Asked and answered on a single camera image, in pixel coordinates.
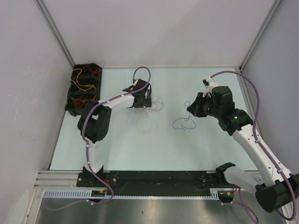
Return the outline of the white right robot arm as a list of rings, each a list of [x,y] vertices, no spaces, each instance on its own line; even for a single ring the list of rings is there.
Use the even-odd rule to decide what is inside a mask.
[[[216,169],[215,181],[220,187],[234,184],[243,188],[269,213],[292,202],[292,196],[299,196],[299,176],[292,174],[276,157],[269,159],[270,149],[253,132],[249,115],[235,107],[229,87],[218,86],[208,93],[199,92],[187,111],[199,118],[216,118],[220,128],[242,146],[260,174],[255,176],[228,162]]]

